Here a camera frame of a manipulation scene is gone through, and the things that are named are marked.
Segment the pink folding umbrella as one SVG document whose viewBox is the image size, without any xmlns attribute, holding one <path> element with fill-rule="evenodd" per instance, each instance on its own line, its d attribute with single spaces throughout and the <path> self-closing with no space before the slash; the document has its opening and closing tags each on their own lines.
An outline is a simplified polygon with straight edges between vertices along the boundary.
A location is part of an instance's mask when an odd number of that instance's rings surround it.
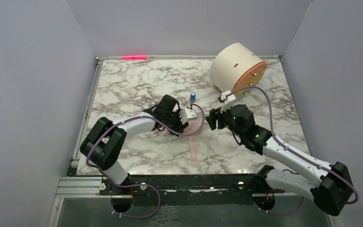
<svg viewBox="0 0 363 227">
<path fill-rule="evenodd" d="M 183 131 L 184 133 L 192 133 L 199 129 L 201 121 L 191 121 L 189 126 Z M 198 164 L 198 152 L 197 152 L 197 136 L 202 132 L 203 128 L 199 130 L 196 134 L 188 137 L 189 138 L 189 149 L 190 149 L 190 162 L 192 165 L 196 166 Z"/>
</svg>

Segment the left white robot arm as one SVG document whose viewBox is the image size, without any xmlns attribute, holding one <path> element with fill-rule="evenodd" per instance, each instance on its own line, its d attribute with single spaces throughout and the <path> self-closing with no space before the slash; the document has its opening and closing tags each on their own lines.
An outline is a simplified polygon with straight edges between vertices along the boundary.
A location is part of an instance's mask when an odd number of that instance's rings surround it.
<svg viewBox="0 0 363 227">
<path fill-rule="evenodd" d="M 183 133 L 189 123 L 180 117 L 179 102 L 170 95 L 164 95 L 160 102 L 126 120 L 111 121 L 99 118 L 79 147 L 80 153 L 101 170 L 115 184 L 123 184 L 129 173 L 119 163 L 118 158 L 125 140 L 144 132 L 155 131 L 167 126 Z"/>
</svg>

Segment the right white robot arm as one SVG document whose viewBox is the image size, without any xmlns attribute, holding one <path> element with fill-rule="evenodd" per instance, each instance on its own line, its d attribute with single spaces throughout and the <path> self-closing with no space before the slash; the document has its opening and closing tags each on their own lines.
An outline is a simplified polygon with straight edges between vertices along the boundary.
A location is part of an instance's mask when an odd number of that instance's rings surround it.
<svg viewBox="0 0 363 227">
<path fill-rule="evenodd" d="M 220 108 L 212 109 L 205 119 L 211 130 L 227 128 L 240 139 L 240 145 L 293 171 L 288 174 L 271 166 L 263 167 L 256 176 L 265 187 L 312 200 L 331 216 L 338 216 L 349 203 L 354 187 L 345 164 L 331 164 L 291 147 L 270 130 L 257 125 L 246 105 L 235 105 L 224 112 Z"/>
</svg>

